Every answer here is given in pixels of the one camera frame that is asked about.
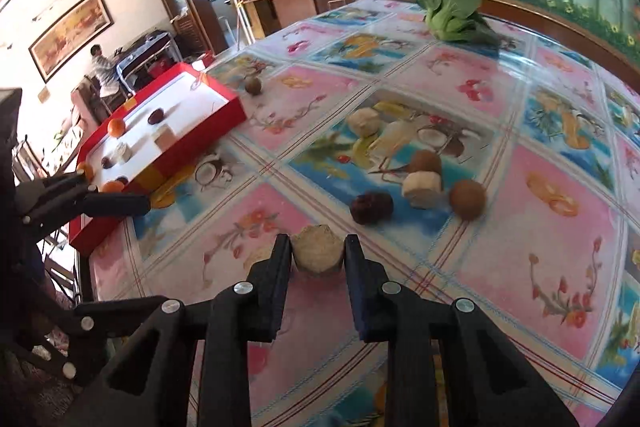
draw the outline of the toy fruit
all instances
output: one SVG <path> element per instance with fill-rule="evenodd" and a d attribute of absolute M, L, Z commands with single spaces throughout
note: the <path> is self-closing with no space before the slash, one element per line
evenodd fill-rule
<path fill-rule="evenodd" d="M 293 258 L 299 270 L 328 275 L 342 267 L 344 240 L 328 225 L 309 225 L 291 237 Z"/>
<path fill-rule="evenodd" d="M 442 176 L 442 160 L 436 153 L 419 150 L 411 156 L 407 172 L 436 172 Z"/>
<path fill-rule="evenodd" d="M 101 188 L 100 192 L 122 192 L 124 190 L 124 183 L 117 180 L 106 182 Z"/>
<path fill-rule="evenodd" d="M 349 210 L 351 217 L 359 225 L 373 225 L 391 217 L 394 200 L 388 192 L 365 192 L 351 201 Z"/>
<path fill-rule="evenodd" d="M 146 123 L 149 125 L 156 125 L 162 120 L 164 120 L 164 110 L 156 109 L 149 115 L 149 118 L 146 119 Z"/>
<path fill-rule="evenodd" d="M 380 115 L 370 107 L 360 108 L 346 118 L 351 132 L 360 138 L 366 138 L 377 133 L 382 124 Z"/>
<path fill-rule="evenodd" d="M 91 164 L 87 162 L 80 162 L 76 168 L 76 172 L 79 174 L 80 171 L 84 173 L 86 180 L 91 183 L 91 180 L 93 180 L 95 176 L 94 168 Z"/>
<path fill-rule="evenodd" d="M 471 221 L 484 211 L 486 191 L 478 182 L 460 180 L 451 187 L 449 203 L 460 219 Z"/>
<path fill-rule="evenodd" d="M 131 147 L 124 142 L 120 142 L 118 143 L 116 150 L 113 152 L 113 157 L 120 165 L 124 165 L 131 159 L 132 154 L 133 151 L 131 150 Z"/>
<path fill-rule="evenodd" d="M 127 125 L 122 118 L 114 118 L 107 124 L 107 132 L 113 138 L 120 138 L 127 130 Z"/>
<path fill-rule="evenodd" d="M 244 81 L 244 90 L 252 96 L 256 96 L 262 92 L 262 83 L 260 79 L 251 76 Z"/>
<path fill-rule="evenodd" d="M 402 182 L 402 197 L 414 208 L 433 208 L 440 205 L 442 178 L 437 172 L 412 172 Z"/>

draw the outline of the orange flower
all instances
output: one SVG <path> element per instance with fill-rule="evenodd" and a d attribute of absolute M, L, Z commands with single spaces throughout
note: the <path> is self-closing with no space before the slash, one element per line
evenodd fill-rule
<path fill-rule="evenodd" d="M 584 310 L 574 310 L 567 313 L 566 323 L 574 328 L 580 329 L 587 321 L 587 312 Z"/>
<path fill-rule="evenodd" d="M 244 214 L 244 216 L 242 216 L 238 220 L 238 225 L 242 229 L 250 229 L 252 225 L 255 225 L 255 223 L 263 222 L 265 215 L 265 211 L 259 208 L 258 210 L 254 210 L 250 214 Z"/>
<path fill-rule="evenodd" d="M 456 60 L 458 56 L 455 53 L 451 52 L 442 52 L 440 56 L 438 56 L 440 60 Z"/>
<path fill-rule="evenodd" d="M 252 223 L 261 223 L 264 221 L 264 218 L 266 217 L 266 213 L 264 210 L 262 210 L 261 208 L 258 210 L 254 210 L 251 213 L 251 220 Z"/>

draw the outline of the white wall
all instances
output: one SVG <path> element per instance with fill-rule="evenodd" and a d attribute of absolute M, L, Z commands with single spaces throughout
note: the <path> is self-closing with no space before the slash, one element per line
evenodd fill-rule
<path fill-rule="evenodd" d="M 19 1 L 20 6 L 24 6 L 24 0 Z M 36 150 L 48 146 L 63 118 L 68 115 L 71 109 L 71 90 L 85 73 L 90 72 L 89 49 L 92 44 L 100 44 L 105 54 L 111 55 L 116 48 L 149 29 L 171 28 L 161 0 L 104 0 L 113 19 L 113 26 L 101 33 L 94 42 L 89 42 L 51 77 L 47 83 L 50 99 L 40 103 L 37 95 L 45 84 L 31 58 L 29 46 L 78 1 L 59 1 L 38 22 L 31 20 L 35 14 L 28 10 L 12 9 L 12 4 L 0 14 L 2 38 L 7 43 L 13 43 L 12 49 L 0 50 L 0 87 L 22 88 L 18 138 L 28 134 Z M 33 2 L 34 5 L 41 4 L 38 0 Z"/>

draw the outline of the green leafy vegetable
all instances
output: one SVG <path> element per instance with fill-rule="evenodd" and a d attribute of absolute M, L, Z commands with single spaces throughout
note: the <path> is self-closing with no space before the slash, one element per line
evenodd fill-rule
<path fill-rule="evenodd" d="M 481 0 L 416 0 L 426 10 L 424 21 L 442 41 L 500 46 L 500 37 L 478 13 Z"/>

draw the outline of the wooden counter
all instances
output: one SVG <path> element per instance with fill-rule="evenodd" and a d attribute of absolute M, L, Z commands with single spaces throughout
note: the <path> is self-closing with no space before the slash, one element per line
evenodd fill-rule
<path fill-rule="evenodd" d="M 339 8 L 355 0 L 248 0 L 246 4 L 259 7 L 260 20 L 265 33 L 274 33 L 282 28 L 309 17 Z"/>

